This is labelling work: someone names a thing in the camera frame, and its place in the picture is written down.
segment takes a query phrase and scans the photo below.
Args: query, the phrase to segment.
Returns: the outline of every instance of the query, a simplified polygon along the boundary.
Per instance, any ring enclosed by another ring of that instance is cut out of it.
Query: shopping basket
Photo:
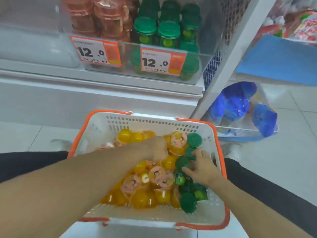
[[[202,149],[214,154],[217,168],[226,178],[224,157],[217,138],[215,127],[199,120],[180,119],[178,117],[163,117],[133,112],[114,110],[95,110],[90,113],[84,126],[77,135],[69,158],[93,152],[96,148],[113,142],[121,129],[129,128],[134,132],[152,130],[163,136],[172,132],[197,133],[203,138]],[[186,214],[172,206],[160,205],[153,209],[136,210],[133,207],[116,207],[108,204],[98,204],[87,212],[80,221],[97,222],[104,225],[125,224],[134,226],[176,228],[193,228],[198,230],[219,230],[225,228],[230,220],[230,211],[224,202],[208,190],[208,200],[198,202],[197,210]]]

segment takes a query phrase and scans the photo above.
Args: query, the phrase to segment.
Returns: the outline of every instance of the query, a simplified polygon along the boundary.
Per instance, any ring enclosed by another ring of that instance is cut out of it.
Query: hand
[[[162,161],[168,156],[166,148],[166,140],[163,137],[155,136],[142,141],[140,144],[145,144],[152,151],[152,161]]]
[[[196,155],[196,170],[192,171],[189,168],[183,167],[182,170],[188,176],[191,176],[196,182],[210,187],[215,180],[222,178],[210,158],[210,154],[202,151],[201,148],[196,149],[193,154]]]

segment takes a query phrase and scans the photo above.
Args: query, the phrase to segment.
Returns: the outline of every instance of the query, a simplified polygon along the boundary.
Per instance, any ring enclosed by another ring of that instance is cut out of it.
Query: price tag
[[[118,43],[70,35],[80,59],[84,62],[97,62],[121,67]]]
[[[186,53],[186,51],[173,52],[141,45],[141,70],[179,76]]]

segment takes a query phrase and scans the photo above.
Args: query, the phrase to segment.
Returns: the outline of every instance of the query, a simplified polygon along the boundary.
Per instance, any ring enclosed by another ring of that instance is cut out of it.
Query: black pants
[[[66,151],[0,154],[0,183],[67,158]],[[317,207],[284,188],[225,158],[228,180],[317,237]]]

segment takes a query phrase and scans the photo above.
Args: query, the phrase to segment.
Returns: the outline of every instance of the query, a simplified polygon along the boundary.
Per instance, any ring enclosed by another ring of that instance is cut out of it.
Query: white floor tile
[[[317,141],[298,110],[275,109],[280,131],[243,145],[240,164],[317,205]]]
[[[272,108],[298,109],[288,86],[262,84],[262,87]]]
[[[197,238],[197,231],[192,229],[148,228],[124,225],[101,226],[100,223],[73,224],[60,238]]]
[[[198,238],[248,238],[247,233],[242,228],[241,224],[237,220],[237,218],[230,213],[230,222],[226,228],[223,230],[215,230],[215,231],[198,231]]]
[[[317,87],[291,87],[290,91],[300,110],[317,112]]]
[[[317,136],[317,113],[302,112],[312,132]]]
[[[41,126],[0,122],[0,153],[29,149]]]
[[[43,126],[29,151],[58,151],[56,146],[50,144],[51,140],[60,139],[72,143],[78,133],[79,129]]]

